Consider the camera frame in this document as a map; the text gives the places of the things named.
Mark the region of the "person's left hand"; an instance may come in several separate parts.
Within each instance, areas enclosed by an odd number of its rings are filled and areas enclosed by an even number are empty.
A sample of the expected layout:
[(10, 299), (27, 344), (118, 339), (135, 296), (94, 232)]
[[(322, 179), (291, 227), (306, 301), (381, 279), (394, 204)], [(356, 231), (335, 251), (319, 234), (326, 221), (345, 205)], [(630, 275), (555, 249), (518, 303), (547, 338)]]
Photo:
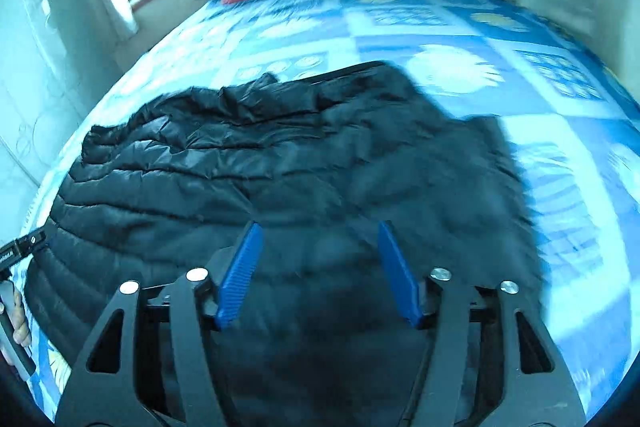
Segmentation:
[(32, 344), (32, 334), (30, 333), (30, 329), (27, 323), (22, 295), (17, 289), (14, 289), (13, 291), (12, 299), (12, 311), (10, 313), (6, 313), (6, 306), (1, 305), (0, 314), (9, 317), (14, 329), (14, 341), (21, 345), (25, 350), (27, 350)]

